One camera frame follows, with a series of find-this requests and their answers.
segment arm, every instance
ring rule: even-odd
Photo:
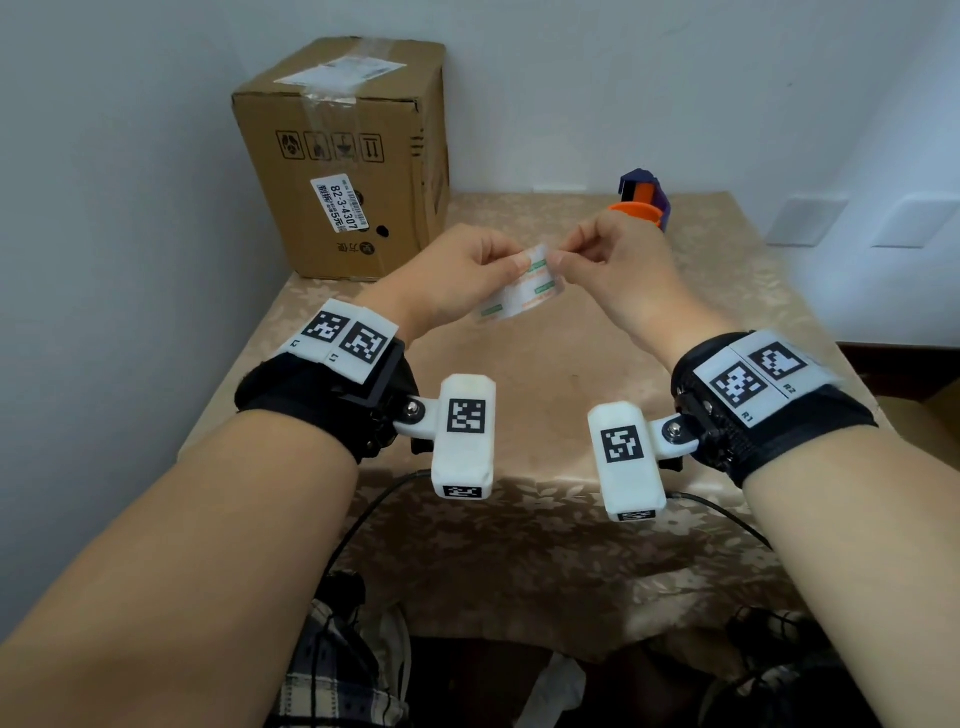
[[[739,330],[683,285],[650,223],[604,212],[550,258],[670,371]],[[744,493],[884,725],[956,721],[960,473],[873,427],[833,432],[751,475]]]
[[[410,344],[517,279],[530,261],[516,254],[499,233],[460,226],[355,303]],[[0,715],[262,725],[357,473],[312,425],[264,411],[232,418],[90,544],[0,646]]]

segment white wall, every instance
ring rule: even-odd
[[[453,185],[729,189],[766,231],[832,181],[942,0],[228,0],[260,72],[317,36],[436,40]]]
[[[173,462],[287,275],[211,0],[0,18],[0,638]]]
[[[960,2],[895,81],[831,188],[850,195],[844,214],[783,254],[838,339],[960,347],[960,216],[921,250],[870,247],[905,196],[960,195]]]

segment black cable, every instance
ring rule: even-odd
[[[737,516],[735,516],[733,513],[731,513],[730,511],[728,511],[726,508],[723,508],[723,507],[717,505],[716,503],[713,503],[713,502],[707,500],[707,499],[704,498],[704,497],[694,496],[694,495],[691,494],[691,493],[668,493],[668,494],[666,494],[666,496],[667,496],[668,498],[670,498],[671,500],[683,500],[684,498],[686,498],[687,500],[695,500],[695,501],[697,501],[698,503],[700,503],[701,505],[705,505],[707,508],[712,508],[714,511],[716,511],[717,513],[719,513],[721,516],[726,516],[726,517],[729,518],[731,521],[733,521],[734,523],[736,523],[736,524],[737,524],[738,526],[740,526],[743,530],[745,530],[747,533],[749,533],[749,534],[750,534],[751,536],[753,536],[755,539],[757,539],[758,541],[760,541],[764,546],[766,546],[767,548],[769,548],[771,551],[774,550],[774,548],[773,548],[772,546],[770,546],[770,542],[767,541],[766,537],[765,537],[762,533],[760,533],[759,531],[757,531],[753,526],[751,526],[749,523],[747,523],[747,522],[744,521],[743,519],[740,519],[740,518],[738,518]]]
[[[326,562],[326,569],[324,569],[324,576],[321,578],[321,581],[326,579],[326,576],[330,573],[330,570],[333,568],[333,564],[340,557],[340,554],[344,552],[344,549],[347,548],[348,544],[350,543],[350,539],[352,539],[356,535],[356,532],[360,530],[360,526],[362,526],[365,522],[367,522],[367,519],[373,515],[373,511],[376,510],[376,507],[380,505],[380,503],[382,503],[384,500],[386,500],[387,496],[389,496],[393,491],[395,491],[401,485],[405,485],[406,483],[409,483],[411,480],[418,480],[419,478],[422,478],[422,477],[430,477],[430,471],[429,470],[416,471],[415,473],[410,473],[409,475],[402,475],[401,477],[397,478],[383,493],[377,496],[376,499],[373,501],[373,503],[367,506],[367,510],[360,514],[360,518],[358,518],[356,523],[350,527],[350,530],[347,532],[347,535],[344,536],[343,540],[340,542],[340,545],[337,546],[336,550],[334,550],[333,552],[333,555],[330,556],[330,560]]]

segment hand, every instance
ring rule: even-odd
[[[530,257],[502,232],[457,225],[354,303],[400,326],[396,336],[409,347],[432,328],[462,319],[529,267]]]
[[[660,229],[623,212],[580,223],[547,263],[670,371],[697,344],[738,330],[686,287]]]

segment person's right hand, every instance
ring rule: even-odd
[[[623,212],[580,223],[547,263],[670,371],[697,344],[738,330],[687,288],[660,229]]]

